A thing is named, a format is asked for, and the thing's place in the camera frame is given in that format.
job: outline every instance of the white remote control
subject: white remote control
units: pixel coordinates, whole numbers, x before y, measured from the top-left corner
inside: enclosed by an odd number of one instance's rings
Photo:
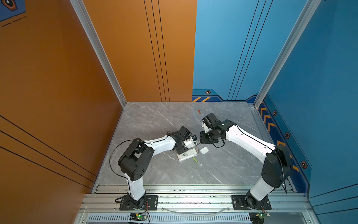
[[[196,149],[193,148],[193,149],[189,149],[188,151],[186,151],[182,154],[179,154],[178,159],[179,159],[179,161],[183,161],[183,160],[189,159],[189,158],[197,156],[197,155],[198,154],[197,154]]]

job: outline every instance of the marble surface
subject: marble surface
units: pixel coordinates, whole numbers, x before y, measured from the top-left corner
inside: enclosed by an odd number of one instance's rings
[[[163,137],[167,131],[188,128],[200,138],[202,119],[214,113],[221,121],[236,122],[245,131],[262,138],[247,103],[128,103],[123,110],[118,127],[108,148],[105,160],[96,180],[98,184],[126,184],[124,178],[116,176],[109,167],[109,156],[121,142],[141,138],[150,140]],[[114,152],[111,165],[122,174],[118,159],[130,142],[123,143]],[[259,179],[262,163],[238,145],[225,141],[225,146],[199,144],[199,149],[208,147],[209,152],[196,159],[179,162],[176,151],[167,151],[154,156],[143,176],[144,184],[235,184],[253,185]]]

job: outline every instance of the yellow arrow marking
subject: yellow arrow marking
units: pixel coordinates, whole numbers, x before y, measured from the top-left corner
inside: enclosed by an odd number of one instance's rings
[[[197,100],[199,100],[201,97],[198,97],[198,98],[196,98],[195,100],[193,100],[193,102],[196,102]]]
[[[269,123],[268,123],[268,128],[267,128],[269,132],[270,132],[270,127],[271,127],[271,126],[276,127],[276,125],[275,125],[275,124],[273,124],[273,123],[270,123],[270,122],[269,122]]]
[[[295,167],[294,165],[293,166],[293,169],[297,170],[298,172],[300,171],[297,167]]]
[[[264,120],[264,123],[266,124],[266,118],[271,118],[269,115],[265,115],[265,120]]]
[[[267,110],[266,108],[261,108],[261,117],[262,117],[262,111]]]
[[[284,145],[284,146],[286,146],[286,144],[285,143],[283,143],[283,142],[280,142],[280,141],[277,141],[277,146],[279,146],[279,145]]]
[[[210,97],[206,98],[206,99],[205,99],[205,100],[203,100],[202,102],[205,102],[205,101],[207,101],[208,99],[210,99]]]

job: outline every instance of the orange wall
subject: orange wall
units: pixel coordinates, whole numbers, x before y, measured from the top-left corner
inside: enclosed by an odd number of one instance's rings
[[[126,100],[191,101],[197,0],[84,0]]]
[[[122,108],[70,1],[26,1],[17,17],[0,26],[0,216],[72,224]]]

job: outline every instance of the black bracket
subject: black bracket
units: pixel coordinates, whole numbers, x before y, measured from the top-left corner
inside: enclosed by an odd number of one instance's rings
[[[158,195],[146,195],[145,196],[145,202],[143,208],[147,208],[148,202],[148,211],[157,210],[158,208]],[[119,207],[119,210],[121,211],[133,211],[138,210],[136,209],[136,205],[133,204],[133,202],[130,199],[129,195],[126,195],[121,200],[121,206]]]
[[[246,195],[232,195],[231,196],[232,206],[234,206],[234,210],[253,210],[248,207],[245,197],[246,197]],[[265,210],[272,209],[270,201],[268,200],[268,197],[265,197],[265,200],[264,200],[262,206]]]

